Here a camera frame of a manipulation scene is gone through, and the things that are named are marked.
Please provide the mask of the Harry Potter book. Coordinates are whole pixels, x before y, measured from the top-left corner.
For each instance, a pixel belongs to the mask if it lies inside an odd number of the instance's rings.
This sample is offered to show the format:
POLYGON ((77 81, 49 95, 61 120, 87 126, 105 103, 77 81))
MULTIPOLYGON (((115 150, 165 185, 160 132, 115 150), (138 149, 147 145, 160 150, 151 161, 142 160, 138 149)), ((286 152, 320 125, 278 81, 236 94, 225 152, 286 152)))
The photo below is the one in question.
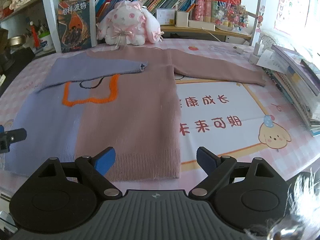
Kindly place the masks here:
POLYGON ((60 2, 57 23, 62 53, 97 46, 95 0, 60 2))

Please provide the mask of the pink checkered table mat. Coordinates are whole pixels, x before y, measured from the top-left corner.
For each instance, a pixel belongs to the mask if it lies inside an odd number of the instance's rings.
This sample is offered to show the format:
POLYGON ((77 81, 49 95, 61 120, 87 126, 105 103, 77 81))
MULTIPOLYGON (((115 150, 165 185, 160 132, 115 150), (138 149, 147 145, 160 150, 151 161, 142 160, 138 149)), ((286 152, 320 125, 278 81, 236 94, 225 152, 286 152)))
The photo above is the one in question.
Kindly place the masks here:
MULTIPOLYGON (((311 135, 295 108, 266 73, 250 64, 248 55, 238 54, 231 44, 166 39, 155 45, 141 47, 177 49, 225 60, 259 72, 265 81, 265 85, 261 86, 176 74, 176 92, 181 107, 180 176, 144 179, 153 188, 168 189, 177 185, 190 189, 203 178, 204 173, 197 169, 195 157, 196 150, 201 146, 217 155, 230 155, 240 161, 262 157, 285 179, 304 170, 319 158, 319 137, 311 135)), ((102 44, 89 50, 97 52, 117 49, 102 44)), ((1 98, 1 124, 6 129, 16 129, 13 123, 18 111, 25 99, 43 83, 55 61, 85 51, 54 54, 30 63, 1 98)), ((14 193, 29 176, 6 171, 5 155, 1 156, 1 189, 14 193)), ((144 180, 115 182, 125 187, 127 183, 135 181, 136 188, 140 188, 144 180)))

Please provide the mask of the stack of notebooks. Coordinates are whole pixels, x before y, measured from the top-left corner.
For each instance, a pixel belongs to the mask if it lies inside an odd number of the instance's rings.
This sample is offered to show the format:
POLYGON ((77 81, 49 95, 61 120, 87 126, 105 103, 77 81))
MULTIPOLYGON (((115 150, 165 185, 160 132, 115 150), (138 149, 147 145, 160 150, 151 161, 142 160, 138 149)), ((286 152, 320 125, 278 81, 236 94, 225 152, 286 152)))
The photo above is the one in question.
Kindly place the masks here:
POLYGON ((294 50, 277 45, 263 51, 258 65, 294 105, 313 137, 319 135, 319 69, 294 50))

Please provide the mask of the red tassel ornament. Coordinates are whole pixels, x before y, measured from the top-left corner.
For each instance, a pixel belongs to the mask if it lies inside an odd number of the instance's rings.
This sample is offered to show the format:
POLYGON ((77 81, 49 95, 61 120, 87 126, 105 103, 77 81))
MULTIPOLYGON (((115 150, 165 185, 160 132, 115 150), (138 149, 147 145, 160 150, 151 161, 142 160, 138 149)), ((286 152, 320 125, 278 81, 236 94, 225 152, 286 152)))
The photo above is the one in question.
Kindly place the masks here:
POLYGON ((33 36, 33 39, 34 39, 34 47, 35 48, 39 48, 40 47, 40 41, 39 41, 39 38, 38 38, 38 35, 37 35, 37 32, 36 32, 35 25, 34 25, 33 21, 30 21, 29 25, 30 25, 31 33, 32 33, 32 36, 33 36))

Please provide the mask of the metal bowl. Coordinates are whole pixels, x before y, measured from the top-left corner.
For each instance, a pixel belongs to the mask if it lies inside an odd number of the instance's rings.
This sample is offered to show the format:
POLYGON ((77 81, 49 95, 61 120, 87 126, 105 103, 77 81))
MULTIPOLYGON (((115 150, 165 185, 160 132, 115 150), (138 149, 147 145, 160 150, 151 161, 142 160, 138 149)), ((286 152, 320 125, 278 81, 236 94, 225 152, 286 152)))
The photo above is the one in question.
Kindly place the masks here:
POLYGON ((8 39, 9 47, 20 47, 25 44, 26 38, 23 35, 14 36, 8 39))

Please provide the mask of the pink and purple knit sweater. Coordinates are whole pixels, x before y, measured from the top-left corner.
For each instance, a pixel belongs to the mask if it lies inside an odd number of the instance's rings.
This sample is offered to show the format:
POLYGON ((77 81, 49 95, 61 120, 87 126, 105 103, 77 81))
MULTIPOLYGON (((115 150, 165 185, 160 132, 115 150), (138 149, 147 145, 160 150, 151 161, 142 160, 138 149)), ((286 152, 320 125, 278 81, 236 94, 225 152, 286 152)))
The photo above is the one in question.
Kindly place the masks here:
POLYGON ((125 46, 61 57, 14 119, 27 137, 11 146, 5 170, 30 176, 50 157, 67 162, 113 147, 112 181, 178 178, 176 74, 265 85, 257 71, 177 49, 125 46))

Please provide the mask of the white pink plush bunny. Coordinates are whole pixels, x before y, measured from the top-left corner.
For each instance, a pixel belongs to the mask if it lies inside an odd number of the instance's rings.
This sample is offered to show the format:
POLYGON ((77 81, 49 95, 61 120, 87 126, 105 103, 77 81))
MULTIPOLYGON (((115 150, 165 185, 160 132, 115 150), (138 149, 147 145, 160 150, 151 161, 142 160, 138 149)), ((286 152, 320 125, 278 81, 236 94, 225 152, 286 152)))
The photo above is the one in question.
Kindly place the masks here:
POLYGON ((160 23, 139 2, 127 0, 115 4, 114 9, 97 23, 97 40, 116 47, 142 46, 162 40, 160 23))

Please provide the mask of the small white storage box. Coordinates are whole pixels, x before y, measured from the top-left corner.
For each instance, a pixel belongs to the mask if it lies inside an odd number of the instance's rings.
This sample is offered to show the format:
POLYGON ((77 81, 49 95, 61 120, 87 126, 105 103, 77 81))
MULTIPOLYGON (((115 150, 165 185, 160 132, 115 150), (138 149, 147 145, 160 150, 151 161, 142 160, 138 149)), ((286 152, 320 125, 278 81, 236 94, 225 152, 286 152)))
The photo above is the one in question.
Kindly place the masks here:
POLYGON ((176 11, 176 27, 188 27, 189 13, 186 11, 176 11))

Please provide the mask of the white pen holder cup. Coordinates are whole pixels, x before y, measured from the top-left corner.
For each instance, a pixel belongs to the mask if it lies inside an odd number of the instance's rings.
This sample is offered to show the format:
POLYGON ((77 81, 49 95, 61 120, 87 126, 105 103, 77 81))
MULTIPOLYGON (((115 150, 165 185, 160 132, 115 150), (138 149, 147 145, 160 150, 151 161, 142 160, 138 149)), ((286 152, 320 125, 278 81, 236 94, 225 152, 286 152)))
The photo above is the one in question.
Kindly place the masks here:
POLYGON ((40 45, 43 48, 43 51, 50 51, 54 49, 54 44, 52 37, 49 31, 44 31, 39 35, 40 45))

